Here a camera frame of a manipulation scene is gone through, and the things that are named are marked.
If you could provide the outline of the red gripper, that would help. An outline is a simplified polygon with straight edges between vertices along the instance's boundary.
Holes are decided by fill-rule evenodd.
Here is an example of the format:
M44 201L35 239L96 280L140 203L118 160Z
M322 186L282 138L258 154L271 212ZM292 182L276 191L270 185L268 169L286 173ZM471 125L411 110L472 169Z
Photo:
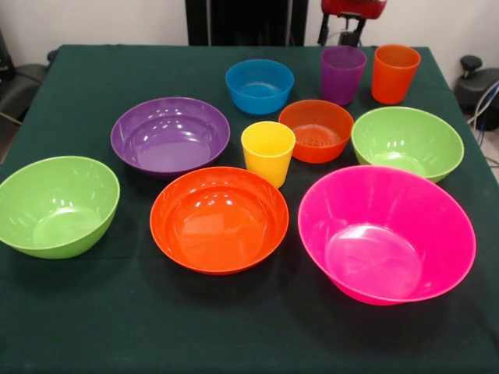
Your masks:
M323 15L317 39L319 45L325 45L329 37L329 15L358 19L357 27L352 32L352 46L359 45L366 19L378 19L384 11L387 1L378 0L322 0Z

